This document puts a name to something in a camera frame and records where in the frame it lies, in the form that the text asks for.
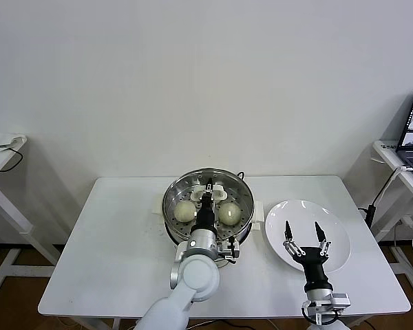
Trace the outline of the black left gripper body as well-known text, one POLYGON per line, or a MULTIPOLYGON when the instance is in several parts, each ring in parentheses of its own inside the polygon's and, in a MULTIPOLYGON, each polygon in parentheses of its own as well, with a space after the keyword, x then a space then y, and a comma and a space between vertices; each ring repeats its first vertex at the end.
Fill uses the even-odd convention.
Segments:
POLYGON ((213 228, 215 223, 215 213, 213 201, 210 198, 201 201, 201 207, 198 210, 195 227, 196 228, 213 228))

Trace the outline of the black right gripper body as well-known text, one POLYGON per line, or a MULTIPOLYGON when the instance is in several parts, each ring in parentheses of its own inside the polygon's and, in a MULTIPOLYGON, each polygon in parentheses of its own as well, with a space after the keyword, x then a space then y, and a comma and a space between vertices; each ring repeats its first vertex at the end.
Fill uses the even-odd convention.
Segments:
POLYGON ((333 290, 333 286, 328 282, 328 277, 323 267, 328 257, 321 255, 319 247, 303 247, 302 250, 304 254, 301 256, 295 254, 293 260, 303 267, 306 277, 304 291, 309 292, 315 289, 333 290))

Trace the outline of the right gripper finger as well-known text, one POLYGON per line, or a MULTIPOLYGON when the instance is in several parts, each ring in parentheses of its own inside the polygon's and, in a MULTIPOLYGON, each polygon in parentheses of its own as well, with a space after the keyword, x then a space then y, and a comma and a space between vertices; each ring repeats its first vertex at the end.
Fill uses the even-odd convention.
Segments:
POLYGON ((320 227, 317 221, 315 222, 315 230, 319 242, 320 255, 328 256, 328 249, 330 247, 331 242, 327 240, 325 232, 320 227))
POLYGON ((283 246, 285 250, 292 256, 292 257, 302 257, 305 255, 305 251, 303 251, 293 240, 293 233, 288 221, 285 222, 285 231, 284 231, 285 241, 283 242, 283 246))

